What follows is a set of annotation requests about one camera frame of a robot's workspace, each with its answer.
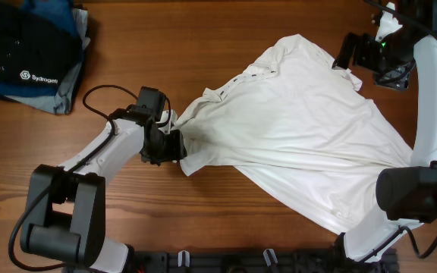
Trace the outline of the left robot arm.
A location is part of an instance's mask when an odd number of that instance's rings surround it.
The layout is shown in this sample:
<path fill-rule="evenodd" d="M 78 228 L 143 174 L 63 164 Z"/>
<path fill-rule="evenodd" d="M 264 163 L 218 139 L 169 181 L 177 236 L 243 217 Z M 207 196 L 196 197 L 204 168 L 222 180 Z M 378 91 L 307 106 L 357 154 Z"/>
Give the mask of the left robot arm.
<path fill-rule="evenodd" d="M 182 133 L 171 128 L 175 120 L 173 111 L 142 114 L 120 108 L 79 154 L 58 166 L 38 166 L 9 252 L 18 242 L 25 253 L 54 259 L 53 268 L 131 271 L 134 248 L 106 235 L 105 191 L 135 155 L 152 165 L 186 156 Z"/>

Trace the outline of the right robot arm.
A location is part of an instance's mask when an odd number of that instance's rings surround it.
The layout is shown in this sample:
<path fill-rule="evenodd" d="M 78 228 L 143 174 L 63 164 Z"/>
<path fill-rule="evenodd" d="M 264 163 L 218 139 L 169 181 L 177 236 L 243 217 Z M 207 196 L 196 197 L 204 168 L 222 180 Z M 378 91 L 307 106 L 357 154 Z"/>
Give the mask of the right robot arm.
<path fill-rule="evenodd" d="M 418 78 L 417 134 L 410 165 L 387 168 L 376 181 L 376 202 L 366 217 L 335 241 L 338 267 L 366 267 L 415 228 L 437 219 L 437 1 L 374 2 L 375 36 L 349 33 L 333 62 L 335 70 L 360 66 L 377 86 L 404 91 Z M 419 259 L 437 248 L 437 234 Z"/>

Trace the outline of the white polo shirt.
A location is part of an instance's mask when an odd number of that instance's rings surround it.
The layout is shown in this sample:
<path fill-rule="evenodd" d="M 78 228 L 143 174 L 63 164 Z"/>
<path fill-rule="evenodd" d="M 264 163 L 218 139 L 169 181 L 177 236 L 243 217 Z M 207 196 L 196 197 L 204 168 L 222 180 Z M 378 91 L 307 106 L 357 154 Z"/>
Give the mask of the white polo shirt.
<path fill-rule="evenodd" d="M 175 123 L 186 175 L 232 166 L 287 207 L 339 234 L 376 202 L 386 168 L 407 167 L 411 148 L 361 80 L 301 35 L 286 36 L 241 74 L 206 89 Z"/>

